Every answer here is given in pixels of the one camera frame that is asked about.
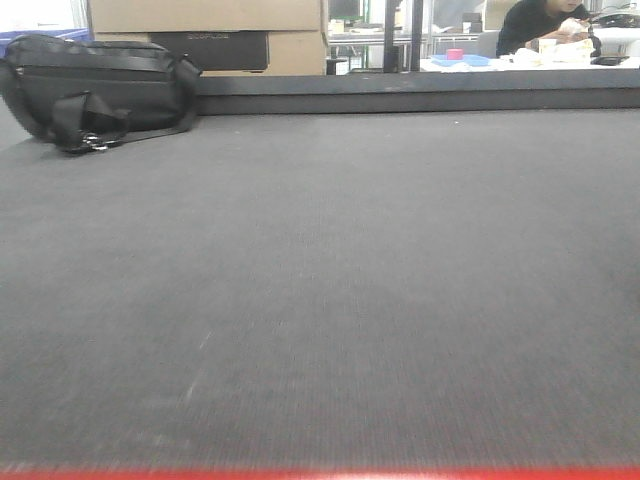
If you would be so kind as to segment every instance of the blue crate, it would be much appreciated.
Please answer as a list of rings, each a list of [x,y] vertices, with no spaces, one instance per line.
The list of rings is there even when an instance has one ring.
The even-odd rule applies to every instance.
[[[0,57],[4,57],[7,45],[11,40],[28,33],[40,33],[43,35],[51,35],[52,37],[68,38],[78,41],[90,41],[91,33],[87,28],[76,28],[72,30],[14,30],[11,32],[0,32]]]
[[[442,67],[451,67],[456,63],[466,63],[472,67],[486,67],[489,65],[490,59],[487,57],[481,57],[480,55],[463,55],[462,60],[447,60],[446,55],[431,55],[431,60],[436,65]]]

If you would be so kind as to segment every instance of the black box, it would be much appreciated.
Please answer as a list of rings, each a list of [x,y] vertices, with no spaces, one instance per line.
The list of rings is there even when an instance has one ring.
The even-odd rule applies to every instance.
[[[269,66],[268,32],[152,32],[149,38],[176,54],[189,55],[202,70],[262,72]]]

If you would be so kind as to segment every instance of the blue tray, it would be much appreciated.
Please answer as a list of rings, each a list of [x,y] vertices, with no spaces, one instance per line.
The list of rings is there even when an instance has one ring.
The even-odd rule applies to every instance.
[[[462,60],[447,60],[446,55],[431,55],[431,60],[436,65],[443,67],[450,67],[456,63],[466,63],[472,67],[486,67],[489,65],[489,58],[481,57],[480,55],[463,55]]]

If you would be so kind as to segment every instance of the cardboard box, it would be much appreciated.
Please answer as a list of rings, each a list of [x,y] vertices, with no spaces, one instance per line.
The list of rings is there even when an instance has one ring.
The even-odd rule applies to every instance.
[[[268,32],[269,66],[255,71],[205,71],[203,76],[324,75],[326,73],[326,37],[320,31]],[[148,33],[96,34],[96,40],[133,40],[148,42]]]
[[[327,0],[89,0],[94,33],[327,31]]]

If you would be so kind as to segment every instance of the person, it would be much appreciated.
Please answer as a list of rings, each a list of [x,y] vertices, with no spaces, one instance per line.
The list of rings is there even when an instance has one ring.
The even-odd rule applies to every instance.
[[[571,34],[559,30],[568,18],[581,20],[588,32]],[[523,47],[537,50],[537,43],[542,38],[554,39],[557,44],[591,38],[595,49],[591,56],[597,57],[601,42],[593,35],[588,20],[589,12],[582,0],[520,0],[507,12],[498,36],[496,55],[515,53]]]

